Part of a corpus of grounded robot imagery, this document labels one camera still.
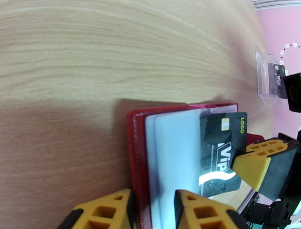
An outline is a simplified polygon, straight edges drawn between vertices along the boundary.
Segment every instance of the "wooden table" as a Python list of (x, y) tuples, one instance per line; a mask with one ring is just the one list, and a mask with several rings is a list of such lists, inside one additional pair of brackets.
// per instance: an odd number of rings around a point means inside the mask
[(248, 132), (271, 137), (250, 0), (0, 0), (0, 34), (6, 229), (56, 228), (73, 206), (130, 187), (133, 108), (235, 101)]

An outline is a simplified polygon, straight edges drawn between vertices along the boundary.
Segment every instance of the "stitching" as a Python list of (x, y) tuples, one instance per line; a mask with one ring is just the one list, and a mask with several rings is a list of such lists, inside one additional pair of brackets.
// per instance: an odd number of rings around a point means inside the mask
[[(139, 142), (138, 142), (137, 121), (136, 121), (136, 118), (139, 117), (139, 116), (142, 116), (142, 115), (155, 115), (155, 114), (170, 113), (170, 112), (181, 111), (181, 110), (187, 110), (187, 109), (183, 108), (183, 109), (178, 109), (178, 110), (161, 110), (161, 111), (145, 112), (145, 113), (135, 114), (134, 117), (133, 117), (135, 157), (136, 157), (137, 176), (138, 176), (140, 196), (142, 196), (143, 193), (142, 193), (142, 187), (141, 187), (140, 165), (138, 163), (138, 148), (140, 147), (140, 145), (139, 145)], [(143, 223), (143, 228), (146, 229), (144, 214), (142, 214), (142, 223)]]

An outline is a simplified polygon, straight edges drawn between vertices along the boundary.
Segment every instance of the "gold chip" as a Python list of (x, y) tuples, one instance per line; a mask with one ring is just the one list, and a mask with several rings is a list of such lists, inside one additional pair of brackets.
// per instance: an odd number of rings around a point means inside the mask
[(222, 131), (230, 129), (230, 118), (222, 118)]

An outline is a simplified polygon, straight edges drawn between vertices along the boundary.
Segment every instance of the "red card holder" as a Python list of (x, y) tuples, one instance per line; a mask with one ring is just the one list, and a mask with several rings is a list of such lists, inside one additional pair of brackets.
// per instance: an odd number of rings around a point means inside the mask
[(255, 142), (263, 142), (265, 139), (261, 135), (256, 135), (256, 134), (248, 134), (247, 136), (247, 145), (250, 145)]
[(139, 229), (152, 229), (149, 174), (147, 164), (145, 118), (148, 115), (192, 110), (200, 108), (214, 108), (227, 104), (185, 104), (172, 107), (158, 107), (133, 110), (127, 115), (128, 148), (131, 166), (132, 186), (136, 198), (137, 225)]

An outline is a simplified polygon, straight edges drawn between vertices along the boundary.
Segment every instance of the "black vip card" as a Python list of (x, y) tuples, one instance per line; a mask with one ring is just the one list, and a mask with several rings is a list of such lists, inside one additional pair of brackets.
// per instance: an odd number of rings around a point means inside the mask
[(277, 95), (279, 98), (287, 99), (286, 90), (283, 82), (285, 77), (285, 68), (280, 64), (273, 64), (274, 75), (276, 77)]
[(231, 167), (234, 156), (246, 150), (247, 113), (202, 115), (200, 125), (199, 194), (210, 197), (238, 190), (241, 179)]
[(268, 74), (270, 94), (277, 95), (281, 99), (287, 99), (283, 82), (285, 67), (280, 64), (268, 63)]

